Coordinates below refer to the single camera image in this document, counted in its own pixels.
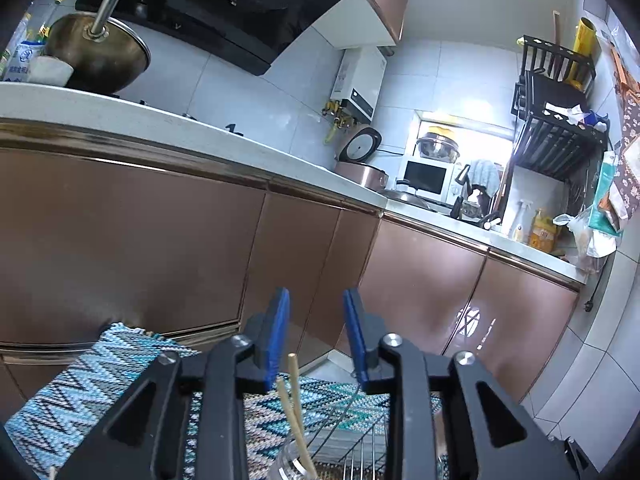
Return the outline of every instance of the wooden chopstick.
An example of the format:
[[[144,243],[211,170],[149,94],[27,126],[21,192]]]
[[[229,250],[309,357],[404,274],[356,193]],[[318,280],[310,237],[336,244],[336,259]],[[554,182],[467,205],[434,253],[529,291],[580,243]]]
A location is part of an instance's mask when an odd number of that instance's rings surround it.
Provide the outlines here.
[[[306,471],[313,476],[313,478],[318,478],[318,472],[316,471],[314,462],[311,460],[309,450],[306,448],[305,437],[302,430],[300,430],[298,420],[296,419],[296,415],[293,413],[293,408],[289,402],[289,394],[284,386],[284,381],[280,377],[276,379],[276,390],[278,391],[280,403],[282,404],[282,409],[284,410],[284,414],[291,427],[293,437],[296,439],[296,446],[298,447],[298,452],[300,454],[300,463],[302,464],[302,467],[304,467]]]
[[[300,399],[300,368],[298,368],[296,354],[289,354],[289,382],[291,383],[293,413],[296,415],[300,430],[305,433],[305,419],[302,416],[302,400]]]

